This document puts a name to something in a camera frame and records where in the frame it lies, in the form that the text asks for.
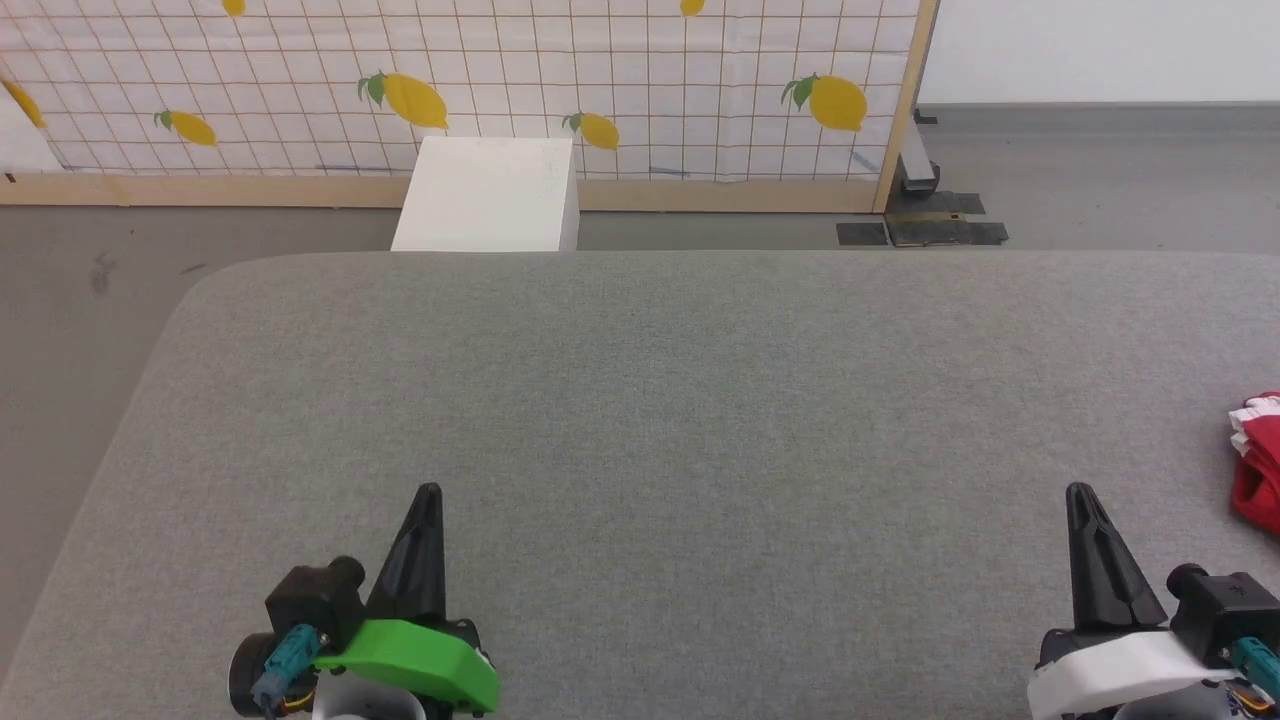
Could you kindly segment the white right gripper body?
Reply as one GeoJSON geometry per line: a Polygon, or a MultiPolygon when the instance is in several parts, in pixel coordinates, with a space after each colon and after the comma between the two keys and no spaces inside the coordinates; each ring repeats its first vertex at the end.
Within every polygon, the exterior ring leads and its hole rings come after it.
{"type": "Polygon", "coordinates": [[[1065,653],[1033,671],[1027,700],[1033,719],[1083,715],[1216,682],[1171,632],[1138,632],[1065,653]]]}

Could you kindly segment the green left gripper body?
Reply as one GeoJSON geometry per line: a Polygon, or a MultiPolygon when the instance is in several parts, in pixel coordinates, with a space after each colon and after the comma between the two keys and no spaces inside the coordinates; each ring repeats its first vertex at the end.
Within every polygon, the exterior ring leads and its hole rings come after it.
{"type": "Polygon", "coordinates": [[[408,620],[370,619],[344,650],[320,653],[312,667],[343,669],[453,710],[498,710],[500,682],[486,656],[462,638],[408,620]]]}

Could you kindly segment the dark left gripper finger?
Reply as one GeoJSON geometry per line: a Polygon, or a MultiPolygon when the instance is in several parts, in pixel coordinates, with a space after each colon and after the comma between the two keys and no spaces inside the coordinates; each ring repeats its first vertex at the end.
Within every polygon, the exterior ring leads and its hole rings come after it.
{"type": "Polygon", "coordinates": [[[426,483],[419,488],[415,501],[419,506],[415,524],[417,611],[420,618],[443,623],[447,620],[447,602],[442,488],[436,483],[426,483]]]}
{"type": "Polygon", "coordinates": [[[424,620],[433,615],[433,484],[419,487],[372,583],[367,615],[424,620]]]}

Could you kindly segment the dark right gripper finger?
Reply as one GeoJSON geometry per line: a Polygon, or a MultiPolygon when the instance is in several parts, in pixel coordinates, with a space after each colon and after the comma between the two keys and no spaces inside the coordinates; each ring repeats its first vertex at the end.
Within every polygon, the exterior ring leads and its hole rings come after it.
{"type": "Polygon", "coordinates": [[[1128,629],[1132,610],[1115,527],[1085,482],[1069,484],[1065,501],[1074,626],[1084,633],[1128,629]]]}
{"type": "Polygon", "coordinates": [[[1132,625],[1119,632],[1143,632],[1161,628],[1169,619],[1157,594],[1140,570],[1140,565],[1128,548],[1121,533],[1115,527],[1117,537],[1114,542],[1117,561],[1123,564],[1123,573],[1128,583],[1129,606],[1132,610],[1132,625]]]}

